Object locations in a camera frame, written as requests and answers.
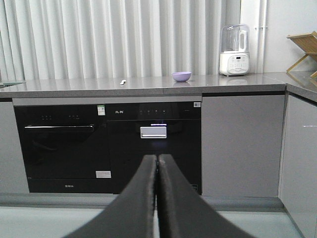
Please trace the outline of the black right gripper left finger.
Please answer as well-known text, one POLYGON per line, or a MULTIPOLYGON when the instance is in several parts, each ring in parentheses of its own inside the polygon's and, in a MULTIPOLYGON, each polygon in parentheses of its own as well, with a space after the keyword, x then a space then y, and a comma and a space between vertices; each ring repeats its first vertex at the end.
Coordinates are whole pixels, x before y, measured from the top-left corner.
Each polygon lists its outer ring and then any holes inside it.
POLYGON ((119 196, 67 238, 152 238, 157 157, 145 155, 119 196))

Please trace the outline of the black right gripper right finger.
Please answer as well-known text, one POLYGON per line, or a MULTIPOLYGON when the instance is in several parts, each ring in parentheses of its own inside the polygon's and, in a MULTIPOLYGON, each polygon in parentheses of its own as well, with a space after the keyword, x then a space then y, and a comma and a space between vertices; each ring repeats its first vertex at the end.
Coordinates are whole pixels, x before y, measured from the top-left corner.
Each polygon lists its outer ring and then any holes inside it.
POLYGON ((209 206, 173 157, 158 157, 158 223, 161 238, 252 238, 209 206))

